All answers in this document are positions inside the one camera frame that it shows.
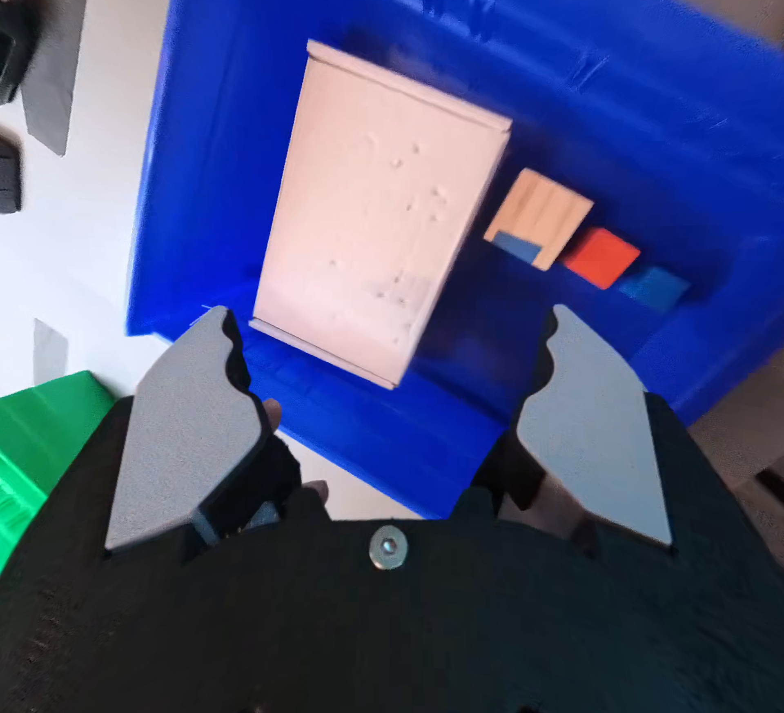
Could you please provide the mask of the person's left hand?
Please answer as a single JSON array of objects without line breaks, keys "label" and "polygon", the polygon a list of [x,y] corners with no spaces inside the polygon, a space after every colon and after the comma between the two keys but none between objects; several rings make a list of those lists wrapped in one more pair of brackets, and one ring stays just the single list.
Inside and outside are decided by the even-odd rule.
[{"label": "person's left hand", "polygon": [[201,514],[218,540],[287,516],[287,503],[316,519],[328,520],[329,489],[323,480],[304,483],[299,461],[277,435],[281,405],[256,402],[260,438],[201,505]]}]

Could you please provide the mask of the small flat grey device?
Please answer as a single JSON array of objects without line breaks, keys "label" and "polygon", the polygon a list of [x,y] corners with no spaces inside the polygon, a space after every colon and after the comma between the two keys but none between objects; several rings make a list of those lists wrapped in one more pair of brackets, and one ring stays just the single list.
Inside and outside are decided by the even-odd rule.
[{"label": "small flat grey device", "polygon": [[20,211],[21,204],[20,153],[15,145],[1,138],[1,215]]}]

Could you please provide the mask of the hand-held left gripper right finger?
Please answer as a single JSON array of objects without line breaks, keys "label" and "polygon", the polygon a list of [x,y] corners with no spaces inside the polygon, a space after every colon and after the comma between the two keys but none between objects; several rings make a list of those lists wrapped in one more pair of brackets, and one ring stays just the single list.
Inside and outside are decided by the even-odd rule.
[{"label": "hand-held left gripper right finger", "polygon": [[524,400],[517,439],[588,514],[670,546],[644,385],[571,309],[555,305],[551,318],[552,372]]}]

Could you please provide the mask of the natural wooden cube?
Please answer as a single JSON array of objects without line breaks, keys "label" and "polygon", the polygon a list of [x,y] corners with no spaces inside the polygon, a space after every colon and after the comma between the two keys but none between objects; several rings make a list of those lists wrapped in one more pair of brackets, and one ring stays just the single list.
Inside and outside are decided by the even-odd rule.
[{"label": "natural wooden cube", "polygon": [[573,189],[524,169],[495,213],[484,240],[547,271],[593,205]]}]

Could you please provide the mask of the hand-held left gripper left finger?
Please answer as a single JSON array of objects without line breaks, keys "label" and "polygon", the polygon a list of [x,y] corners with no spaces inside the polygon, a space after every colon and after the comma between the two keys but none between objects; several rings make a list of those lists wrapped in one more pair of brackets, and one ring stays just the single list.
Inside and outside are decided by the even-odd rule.
[{"label": "hand-held left gripper left finger", "polygon": [[228,307],[207,310],[136,389],[104,547],[115,552],[185,525],[219,541],[208,500],[240,473],[272,428],[249,390]]}]

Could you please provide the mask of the red wooden cube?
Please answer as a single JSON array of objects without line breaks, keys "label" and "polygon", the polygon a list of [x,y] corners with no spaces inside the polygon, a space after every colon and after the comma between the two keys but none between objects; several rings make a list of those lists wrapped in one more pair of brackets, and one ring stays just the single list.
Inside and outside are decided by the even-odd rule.
[{"label": "red wooden cube", "polygon": [[640,256],[639,248],[605,228],[586,229],[560,258],[564,267],[601,290],[612,287]]}]

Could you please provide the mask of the green plastic bin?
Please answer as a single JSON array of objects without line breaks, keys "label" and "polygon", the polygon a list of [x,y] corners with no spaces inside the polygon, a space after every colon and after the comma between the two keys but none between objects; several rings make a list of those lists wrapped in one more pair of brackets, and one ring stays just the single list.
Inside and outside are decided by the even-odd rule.
[{"label": "green plastic bin", "polygon": [[1,399],[1,568],[115,404],[88,371]]}]

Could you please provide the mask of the blue plastic bin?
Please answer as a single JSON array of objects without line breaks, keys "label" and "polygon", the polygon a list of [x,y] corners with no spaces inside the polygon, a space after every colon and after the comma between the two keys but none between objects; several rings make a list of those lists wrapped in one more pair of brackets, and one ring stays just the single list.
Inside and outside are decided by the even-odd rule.
[{"label": "blue plastic bin", "polygon": [[[308,39],[514,120],[524,167],[691,283],[669,314],[470,234],[388,392],[248,327]],[[429,519],[507,427],[563,303],[692,424],[782,348],[782,52],[674,0],[171,0],[136,216],[129,335],[206,306],[245,327],[283,429]]]}]

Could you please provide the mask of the white cardboard mailer box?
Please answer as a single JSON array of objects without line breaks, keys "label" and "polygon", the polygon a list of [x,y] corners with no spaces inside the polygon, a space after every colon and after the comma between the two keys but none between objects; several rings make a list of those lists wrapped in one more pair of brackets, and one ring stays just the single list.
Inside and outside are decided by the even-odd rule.
[{"label": "white cardboard mailer box", "polygon": [[393,390],[512,120],[309,40],[250,326]]}]

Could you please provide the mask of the blue wooden cube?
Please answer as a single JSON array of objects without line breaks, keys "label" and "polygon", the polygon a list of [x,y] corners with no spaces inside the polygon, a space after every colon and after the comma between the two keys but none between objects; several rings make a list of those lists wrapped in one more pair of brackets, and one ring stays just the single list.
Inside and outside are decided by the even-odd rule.
[{"label": "blue wooden cube", "polygon": [[663,267],[649,266],[622,277],[617,287],[637,304],[666,314],[689,292],[691,283]]}]

